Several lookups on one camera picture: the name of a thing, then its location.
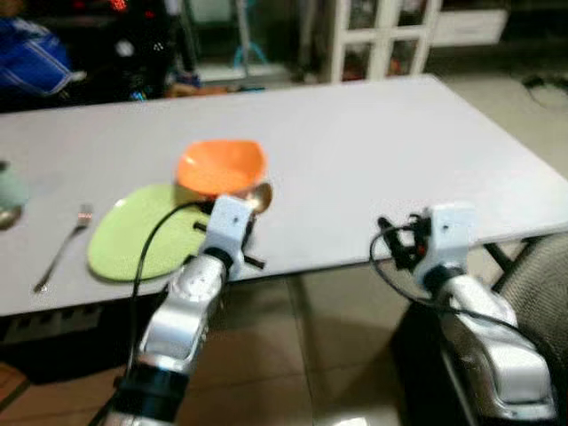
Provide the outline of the metal spoon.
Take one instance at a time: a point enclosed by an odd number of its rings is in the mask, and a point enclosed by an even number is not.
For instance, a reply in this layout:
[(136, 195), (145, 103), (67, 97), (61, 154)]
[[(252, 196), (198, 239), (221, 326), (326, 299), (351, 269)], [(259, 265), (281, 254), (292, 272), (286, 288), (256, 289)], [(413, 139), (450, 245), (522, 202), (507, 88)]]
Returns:
[(263, 182), (256, 184), (245, 196), (245, 204), (251, 209), (252, 216), (264, 214), (271, 207), (273, 198), (272, 184)]

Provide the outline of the orange bowl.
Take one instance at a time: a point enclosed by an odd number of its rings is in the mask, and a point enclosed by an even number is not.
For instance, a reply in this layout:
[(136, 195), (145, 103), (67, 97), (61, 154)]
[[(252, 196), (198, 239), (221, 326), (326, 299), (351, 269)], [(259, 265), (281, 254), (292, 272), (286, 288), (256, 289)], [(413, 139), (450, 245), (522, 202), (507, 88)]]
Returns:
[(200, 139), (179, 156), (179, 186), (204, 196), (239, 193), (263, 181), (267, 159), (254, 139)]

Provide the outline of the green plate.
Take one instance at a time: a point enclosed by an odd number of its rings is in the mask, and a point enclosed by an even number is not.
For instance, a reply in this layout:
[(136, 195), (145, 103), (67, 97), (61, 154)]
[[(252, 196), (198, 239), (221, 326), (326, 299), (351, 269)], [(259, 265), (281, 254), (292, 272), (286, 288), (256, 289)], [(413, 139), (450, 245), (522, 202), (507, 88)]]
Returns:
[[(102, 280), (131, 281), (147, 236), (163, 216), (196, 200), (196, 194), (176, 184), (150, 184), (118, 200), (96, 228), (88, 247), (88, 267)], [(167, 275), (182, 266), (203, 243), (196, 223), (209, 222), (207, 212), (187, 208), (160, 227), (146, 252), (142, 279)]]

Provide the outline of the grey mesh chair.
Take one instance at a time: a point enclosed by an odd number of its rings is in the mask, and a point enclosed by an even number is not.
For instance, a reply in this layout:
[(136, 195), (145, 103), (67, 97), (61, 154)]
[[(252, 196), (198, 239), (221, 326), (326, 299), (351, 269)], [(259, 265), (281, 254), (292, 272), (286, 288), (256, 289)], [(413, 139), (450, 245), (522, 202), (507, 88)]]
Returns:
[(498, 285), (514, 308), (519, 327), (548, 346), (557, 373), (567, 372), (567, 234), (550, 234), (529, 243)]

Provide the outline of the white shelf unit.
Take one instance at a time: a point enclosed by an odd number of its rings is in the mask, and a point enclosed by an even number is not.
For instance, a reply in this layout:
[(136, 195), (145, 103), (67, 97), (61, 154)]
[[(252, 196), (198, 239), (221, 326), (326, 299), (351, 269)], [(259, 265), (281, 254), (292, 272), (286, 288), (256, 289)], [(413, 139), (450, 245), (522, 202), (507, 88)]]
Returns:
[(369, 45), (364, 81), (393, 76), (392, 66), (397, 64), (398, 76), (421, 74), (444, 0), (415, 0), (421, 6), (421, 21), (415, 25), (400, 24), (403, 0), (375, 0), (372, 24), (362, 28), (350, 28), (352, 1), (328, 0), (329, 39), (323, 81), (343, 81), (346, 48), (357, 43)]

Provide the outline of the metal fork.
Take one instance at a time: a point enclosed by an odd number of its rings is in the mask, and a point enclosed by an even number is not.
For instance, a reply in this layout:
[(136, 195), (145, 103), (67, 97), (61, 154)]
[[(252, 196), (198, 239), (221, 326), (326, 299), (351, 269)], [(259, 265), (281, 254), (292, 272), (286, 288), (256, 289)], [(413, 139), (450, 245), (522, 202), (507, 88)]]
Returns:
[(74, 224), (72, 230), (70, 230), (69, 235), (61, 242), (60, 247), (57, 252), (54, 253), (54, 257), (51, 263), (46, 267), (44, 273), (40, 277), (33, 287), (34, 295), (40, 295), (44, 292), (50, 283), (51, 277), (56, 271), (58, 264), (62, 256), (65, 255), (67, 248), (72, 244), (73, 240), (77, 238), (78, 235), (82, 234), (85, 230), (88, 230), (93, 219), (93, 204), (83, 203), (80, 206), (80, 211), (78, 211), (76, 223)]

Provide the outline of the white drawer box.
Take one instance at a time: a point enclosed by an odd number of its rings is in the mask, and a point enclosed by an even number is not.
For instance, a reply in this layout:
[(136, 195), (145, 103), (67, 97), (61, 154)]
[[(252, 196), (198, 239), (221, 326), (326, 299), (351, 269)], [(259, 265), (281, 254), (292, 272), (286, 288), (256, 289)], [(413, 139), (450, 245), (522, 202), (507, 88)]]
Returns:
[(480, 46), (497, 44), (508, 21), (504, 9), (440, 12), (430, 46)]

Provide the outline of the pale green cup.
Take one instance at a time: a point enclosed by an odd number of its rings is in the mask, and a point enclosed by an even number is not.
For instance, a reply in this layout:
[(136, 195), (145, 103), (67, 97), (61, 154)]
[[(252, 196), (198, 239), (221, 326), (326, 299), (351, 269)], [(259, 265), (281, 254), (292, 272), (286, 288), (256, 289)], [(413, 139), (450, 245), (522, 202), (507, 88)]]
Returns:
[(28, 189), (17, 178), (11, 164), (0, 160), (0, 231), (15, 225), (28, 200)]

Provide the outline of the blue garment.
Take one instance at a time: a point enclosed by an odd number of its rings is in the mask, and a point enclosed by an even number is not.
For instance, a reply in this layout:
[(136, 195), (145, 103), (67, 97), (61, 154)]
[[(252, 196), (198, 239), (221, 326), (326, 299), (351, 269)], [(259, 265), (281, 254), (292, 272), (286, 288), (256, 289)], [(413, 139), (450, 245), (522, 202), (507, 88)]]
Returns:
[(24, 18), (0, 17), (0, 98), (57, 96), (86, 77), (57, 34)]

